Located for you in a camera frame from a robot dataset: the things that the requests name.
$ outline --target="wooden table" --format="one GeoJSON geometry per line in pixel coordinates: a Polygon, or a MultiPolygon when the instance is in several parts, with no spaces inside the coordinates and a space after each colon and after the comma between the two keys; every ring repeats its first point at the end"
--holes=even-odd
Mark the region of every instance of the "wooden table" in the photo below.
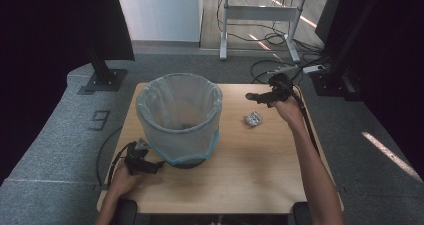
{"type": "Polygon", "coordinates": [[[293,43],[293,37],[302,14],[305,0],[300,0],[297,7],[255,7],[255,6],[230,6],[228,0],[224,2],[223,28],[221,33],[220,59],[227,58],[227,20],[264,20],[264,21],[290,21],[290,31],[285,35],[286,44],[293,62],[299,63],[300,58],[293,43]]]}
{"type": "MultiPolygon", "coordinates": [[[[129,142],[145,139],[135,90],[115,154],[129,142]]],[[[268,85],[218,84],[223,93],[220,138],[211,157],[192,169],[164,165],[127,194],[138,212],[148,214],[288,214],[295,202],[306,201],[293,137],[277,111],[248,101],[245,94],[270,91],[268,85]],[[248,126],[243,116],[259,111],[263,122],[248,126]]],[[[322,160],[328,169],[323,151],[322,160]]],[[[162,161],[154,150],[147,161],[162,161]]],[[[100,209],[106,191],[102,191],[100,209]]]]}

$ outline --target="trash bin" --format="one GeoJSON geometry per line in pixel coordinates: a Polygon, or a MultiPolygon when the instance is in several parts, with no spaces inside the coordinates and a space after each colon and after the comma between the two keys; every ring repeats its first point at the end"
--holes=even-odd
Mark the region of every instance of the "trash bin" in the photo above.
{"type": "Polygon", "coordinates": [[[137,97],[137,115],[150,146],[178,168],[196,167],[210,157],[221,110],[219,87],[189,73],[153,80],[137,97]]]}

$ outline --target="gray floor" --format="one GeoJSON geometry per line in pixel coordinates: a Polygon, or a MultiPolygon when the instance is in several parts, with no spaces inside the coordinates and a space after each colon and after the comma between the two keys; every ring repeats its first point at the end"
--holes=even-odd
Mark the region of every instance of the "gray floor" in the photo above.
{"type": "MultiPolygon", "coordinates": [[[[0,188],[0,224],[92,224],[97,216],[95,161],[105,139],[124,122],[139,82],[168,73],[190,72],[216,83],[250,83],[250,66],[272,53],[230,51],[220,61],[217,50],[182,47],[135,47],[136,62],[111,61],[128,74],[116,93],[78,95],[93,70],[71,72],[68,88],[46,126],[0,188]],[[109,111],[103,130],[93,119],[109,111]]],[[[287,53],[279,55],[289,61],[287,53]]],[[[256,72],[275,68],[264,64],[256,72]]],[[[295,69],[288,67],[290,75],[295,69]]],[[[422,224],[424,185],[390,158],[408,161],[389,134],[362,102],[318,97],[305,76],[300,87],[311,119],[340,191],[348,224],[422,224]],[[371,134],[391,150],[386,156],[366,137],[371,134]]],[[[102,178],[119,134],[105,146],[100,159],[102,178]]]]}

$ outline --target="power strip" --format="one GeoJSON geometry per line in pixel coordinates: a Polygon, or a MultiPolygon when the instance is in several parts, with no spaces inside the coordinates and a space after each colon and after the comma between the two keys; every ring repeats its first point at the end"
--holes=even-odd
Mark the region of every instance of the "power strip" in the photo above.
{"type": "Polygon", "coordinates": [[[311,72],[317,72],[317,71],[324,72],[325,71],[325,67],[322,66],[322,65],[316,65],[316,66],[305,67],[303,69],[303,73],[304,74],[308,74],[308,73],[311,73],[311,72]]]}

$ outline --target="human hand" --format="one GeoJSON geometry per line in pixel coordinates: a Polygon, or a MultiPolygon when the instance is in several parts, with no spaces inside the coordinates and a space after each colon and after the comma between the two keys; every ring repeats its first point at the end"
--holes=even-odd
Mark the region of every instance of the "human hand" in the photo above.
{"type": "Polygon", "coordinates": [[[146,176],[147,174],[131,175],[127,165],[120,160],[115,170],[115,175],[113,176],[112,184],[110,185],[108,193],[120,197],[131,191],[131,189],[143,181],[146,176]]]}
{"type": "Polygon", "coordinates": [[[290,96],[286,101],[275,101],[270,103],[275,107],[280,116],[286,121],[291,128],[304,127],[304,120],[299,104],[293,96],[290,96]]]}

